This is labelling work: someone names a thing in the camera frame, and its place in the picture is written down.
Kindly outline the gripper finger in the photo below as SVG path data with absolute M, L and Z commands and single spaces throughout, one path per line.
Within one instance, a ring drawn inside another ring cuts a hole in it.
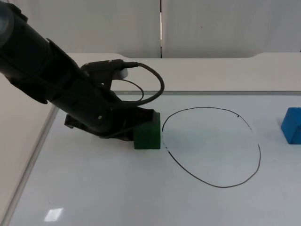
M 160 128 L 160 113 L 154 109 L 136 109 L 136 127 Z
M 121 131 L 118 131 L 118 132 L 112 134 L 110 136 L 110 138 L 131 142 L 131 141 L 134 140 L 134 132 L 133 132 L 133 130 L 134 129 L 132 129 L 132 128 L 123 129 Z

